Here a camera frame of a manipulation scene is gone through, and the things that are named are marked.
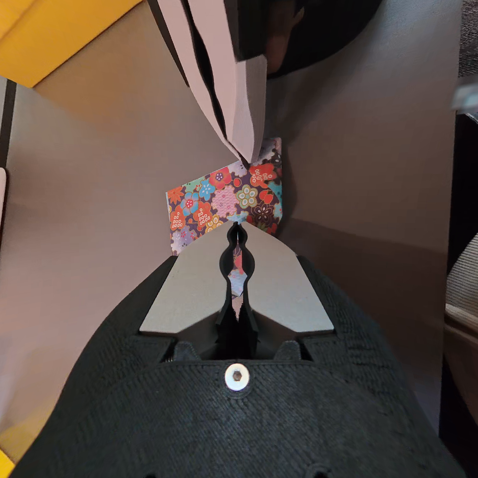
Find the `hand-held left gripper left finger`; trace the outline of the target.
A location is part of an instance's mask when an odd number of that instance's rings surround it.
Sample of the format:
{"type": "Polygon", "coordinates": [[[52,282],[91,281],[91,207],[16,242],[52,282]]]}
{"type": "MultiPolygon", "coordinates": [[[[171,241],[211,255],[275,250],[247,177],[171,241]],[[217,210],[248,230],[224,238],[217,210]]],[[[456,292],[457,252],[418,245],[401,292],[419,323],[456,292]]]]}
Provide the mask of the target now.
{"type": "Polygon", "coordinates": [[[140,326],[141,333],[179,336],[217,316],[230,294],[237,226],[237,222],[222,224],[179,253],[140,326]]]}

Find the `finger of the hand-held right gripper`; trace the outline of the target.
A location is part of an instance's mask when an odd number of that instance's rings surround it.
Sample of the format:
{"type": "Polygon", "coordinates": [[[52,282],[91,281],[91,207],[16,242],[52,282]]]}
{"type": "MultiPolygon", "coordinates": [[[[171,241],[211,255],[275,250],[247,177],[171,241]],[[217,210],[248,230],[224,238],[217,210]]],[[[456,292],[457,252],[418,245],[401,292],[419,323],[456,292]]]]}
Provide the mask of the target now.
{"type": "Polygon", "coordinates": [[[255,162],[264,134],[267,60],[264,54],[236,61],[222,0],[188,1],[212,67],[214,93],[225,134],[245,165],[255,162]]]}
{"type": "Polygon", "coordinates": [[[240,154],[229,143],[226,134],[221,130],[218,117],[214,112],[210,90],[206,86],[206,81],[197,62],[193,26],[182,1],[159,0],[158,5],[194,98],[219,139],[237,159],[240,159],[240,154]]]}

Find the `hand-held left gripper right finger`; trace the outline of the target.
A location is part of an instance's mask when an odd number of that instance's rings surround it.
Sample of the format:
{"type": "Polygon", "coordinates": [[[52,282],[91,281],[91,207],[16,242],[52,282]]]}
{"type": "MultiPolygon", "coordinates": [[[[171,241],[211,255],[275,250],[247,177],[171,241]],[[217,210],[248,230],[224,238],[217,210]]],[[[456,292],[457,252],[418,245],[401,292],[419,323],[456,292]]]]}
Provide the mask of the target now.
{"type": "Polygon", "coordinates": [[[245,248],[252,256],[244,292],[260,327],[268,333],[315,335],[330,333],[334,326],[304,272],[297,255],[283,242],[249,224],[241,223],[247,235],[245,248]]]}

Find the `dark flower origami paper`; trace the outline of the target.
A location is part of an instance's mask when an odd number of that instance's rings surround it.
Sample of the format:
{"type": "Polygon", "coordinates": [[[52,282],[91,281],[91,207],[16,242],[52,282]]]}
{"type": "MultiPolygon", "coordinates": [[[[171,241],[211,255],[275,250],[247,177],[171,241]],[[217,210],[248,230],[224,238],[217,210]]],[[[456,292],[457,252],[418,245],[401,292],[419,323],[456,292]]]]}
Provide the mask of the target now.
{"type": "Polygon", "coordinates": [[[275,236],[283,217],[282,146],[280,137],[265,139],[249,169],[237,160],[167,191],[172,254],[228,221],[275,236]]]}

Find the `yellow box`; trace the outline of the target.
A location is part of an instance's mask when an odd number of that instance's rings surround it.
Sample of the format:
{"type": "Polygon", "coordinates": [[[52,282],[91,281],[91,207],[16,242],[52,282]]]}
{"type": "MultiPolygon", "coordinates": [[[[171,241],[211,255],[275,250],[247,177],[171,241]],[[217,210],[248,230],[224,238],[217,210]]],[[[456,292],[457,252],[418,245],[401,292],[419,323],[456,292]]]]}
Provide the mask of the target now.
{"type": "Polygon", "coordinates": [[[16,464],[32,445],[37,435],[36,421],[32,417],[25,419],[1,432],[1,450],[16,464]]]}
{"type": "Polygon", "coordinates": [[[140,0],[2,0],[0,74],[34,87],[140,0]]]}

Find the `person's right hand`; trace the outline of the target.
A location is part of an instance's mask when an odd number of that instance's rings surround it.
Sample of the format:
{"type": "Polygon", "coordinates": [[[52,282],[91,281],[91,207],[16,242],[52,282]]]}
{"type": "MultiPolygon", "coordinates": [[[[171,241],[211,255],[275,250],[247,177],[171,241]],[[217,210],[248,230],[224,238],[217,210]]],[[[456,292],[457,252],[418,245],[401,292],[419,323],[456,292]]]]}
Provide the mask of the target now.
{"type": "Polygon", "coordinates": [[[304,8],[297,9],[296,1],[293,0],[278,0],[269,4],[264,51],[267,60],[267,76],[274,75],[280,69],[291,32],[302,20],[303,15],[304,8]]]}

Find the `black mat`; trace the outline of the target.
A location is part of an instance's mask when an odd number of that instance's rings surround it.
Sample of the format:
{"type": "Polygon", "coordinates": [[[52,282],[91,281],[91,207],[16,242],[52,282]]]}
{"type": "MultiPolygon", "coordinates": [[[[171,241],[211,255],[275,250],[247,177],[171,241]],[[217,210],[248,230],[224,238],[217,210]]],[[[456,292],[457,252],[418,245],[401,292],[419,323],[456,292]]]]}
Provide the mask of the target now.
{"type": "Polygon", "coordinates": [[[17,83],[7,79],[0,129],[0,167],[6,169],[17,83]]]}

